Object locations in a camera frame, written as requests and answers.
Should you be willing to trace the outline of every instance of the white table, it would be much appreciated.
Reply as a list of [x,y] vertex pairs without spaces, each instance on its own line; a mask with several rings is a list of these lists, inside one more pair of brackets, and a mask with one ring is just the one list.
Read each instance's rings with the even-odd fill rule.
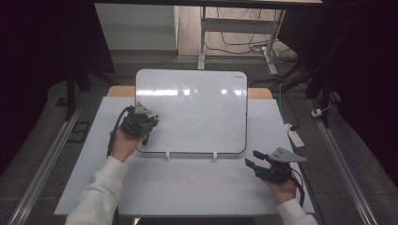
[[[64,193],[55,209],[67,215],[105,162],[109,131],[120,112],[133,104],[132,97],[105,97],[88,134]],[[132,217],[254,217],[275,214],[277,202],[270,189],[247,168],[244,158],[257,164],[253,150],[272,153],[277,147],[292,150],[275,100],[248,102],[246,151],[230,158],[172,158],[135,152],[126,163],[119,214]],[[296,163],[292,168],[299,171]],[[304,210],[313,213],[306,195]]]

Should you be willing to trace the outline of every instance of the power strip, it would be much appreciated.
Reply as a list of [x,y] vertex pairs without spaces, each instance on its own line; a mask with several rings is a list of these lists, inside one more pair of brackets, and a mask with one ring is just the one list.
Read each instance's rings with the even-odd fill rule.
[[285,124],[284,128],[286,129],[286,133],[289,136],[290,140],[292,143],[295,145],[295,147],[302,147],[304,146],[304,142],[301,140],[299,137],[298,133],[295,130],[290,130],[292,127],[291,124]]

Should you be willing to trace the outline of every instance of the human hand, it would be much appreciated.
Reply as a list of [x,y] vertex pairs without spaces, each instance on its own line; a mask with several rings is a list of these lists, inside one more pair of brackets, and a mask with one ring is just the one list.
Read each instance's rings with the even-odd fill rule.
[[282,184],[274,184],[269,181],[263,180],[274,193],[279,203],[285,203],[289,200],[296,199],[296,185],[290,179]]
[[116,130],[114,145],[112,146],[112,157],[124,162],[132,153],[134,153],[137,145],[143,141],[146,136],[133,139],[126,135],[120,128]]

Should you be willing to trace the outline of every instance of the electrical outlet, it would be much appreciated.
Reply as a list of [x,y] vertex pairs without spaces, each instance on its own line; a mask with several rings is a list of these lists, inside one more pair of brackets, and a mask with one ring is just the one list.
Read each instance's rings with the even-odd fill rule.
[[290,130],[290,128],[292,127],[291,124],[285,124],[284,127],[286,129],[287,135],[289,136],[289,139],[292,141],[295,147],[304,146],[304,142],[301,140],[298,133],[295,130]]
[[322,114],[322,111],[320,109],[314,110],[311,112],[311,115],[313,116],[313,118],[316,118],[318,116],[320,116]]

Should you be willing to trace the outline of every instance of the wooden table edge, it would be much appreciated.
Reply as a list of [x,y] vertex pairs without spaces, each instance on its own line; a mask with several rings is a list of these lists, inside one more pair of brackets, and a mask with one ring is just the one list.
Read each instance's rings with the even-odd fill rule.
[[[135,86],[112,86],[107,97],[135,97]],[[267,88],[248,88],[248,99],[273,99]]]

